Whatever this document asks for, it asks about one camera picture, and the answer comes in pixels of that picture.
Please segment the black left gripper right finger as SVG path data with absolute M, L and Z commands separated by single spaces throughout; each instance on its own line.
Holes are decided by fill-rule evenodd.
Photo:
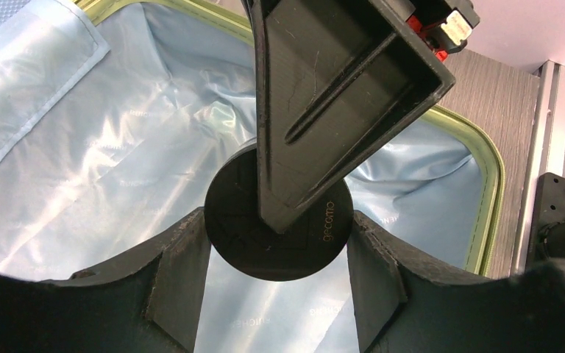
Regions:
M 347 263 L 360 352 L 448 352 L 463 341 L 455 307 L 487 278 L 393 236 L 361 211 L 353 216 Z

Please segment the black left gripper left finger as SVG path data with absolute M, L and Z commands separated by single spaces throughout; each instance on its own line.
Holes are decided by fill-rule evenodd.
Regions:
M 95 352 L 192 352 L 210 259 L 204 210 L 73 273 L 83 312 L 100 335 Z

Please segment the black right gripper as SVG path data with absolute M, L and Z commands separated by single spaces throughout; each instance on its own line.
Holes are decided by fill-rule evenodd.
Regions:
M 255 42 L 259 213 L 276 232 L 437 103 L 470 0 L 245 1 Z

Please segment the black round jar lid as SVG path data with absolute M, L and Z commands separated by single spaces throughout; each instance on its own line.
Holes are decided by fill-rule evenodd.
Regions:
M 329 265 L 346 245 L 353 203 L 345 181 L 335 183 L 290 228 L 279 234 L 259 216 L 257 147 L 237 151 L 218 171 L 205 197 L 205 228 L 233 268 L 258 279 L 284 282 Z

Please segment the green ribbed hard-shell suitcase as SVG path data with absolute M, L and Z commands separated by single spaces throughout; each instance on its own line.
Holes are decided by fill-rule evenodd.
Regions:
M 255 142 L 250 34 L 212 6 L 129 4 L 93 25 L 65 1 L 0 1 L 0 274 L 66 279 L 168 229 Z M 355 209 L 483 274 L 503 163 L 443 110 L 346 177 Z

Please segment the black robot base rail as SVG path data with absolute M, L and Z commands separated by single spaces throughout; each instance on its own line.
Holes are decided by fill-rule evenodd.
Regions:
M 525 267 L 552 258 L 565 258 L 565 178 L 547 172 L 536 184 Z

